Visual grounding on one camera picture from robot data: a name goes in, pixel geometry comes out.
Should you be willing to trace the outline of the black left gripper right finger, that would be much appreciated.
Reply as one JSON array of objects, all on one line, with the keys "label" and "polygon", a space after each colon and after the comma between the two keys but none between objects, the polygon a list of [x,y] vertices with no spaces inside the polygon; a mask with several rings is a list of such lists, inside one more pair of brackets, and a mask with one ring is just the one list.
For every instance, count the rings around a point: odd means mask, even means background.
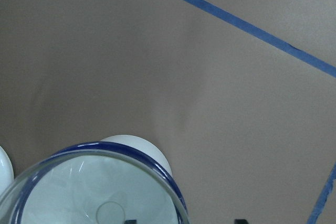
[{"label": "black left gripper right finger", "polygon": [[235,219],[234,224],[246,224],[246,219]]}]

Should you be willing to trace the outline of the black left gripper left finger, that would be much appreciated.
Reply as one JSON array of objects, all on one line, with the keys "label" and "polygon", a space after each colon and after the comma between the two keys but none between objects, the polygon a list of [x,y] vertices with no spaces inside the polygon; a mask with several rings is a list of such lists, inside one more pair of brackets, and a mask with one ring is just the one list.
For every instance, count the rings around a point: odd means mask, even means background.
[{"label": "black left gripper left finger", "polygon": [[137,222],[137,221],[134,220],[134,219],[132,219],[132,220],[126,220],[126,221],[125,221],[125,224],[137,224],[136,222]]}]

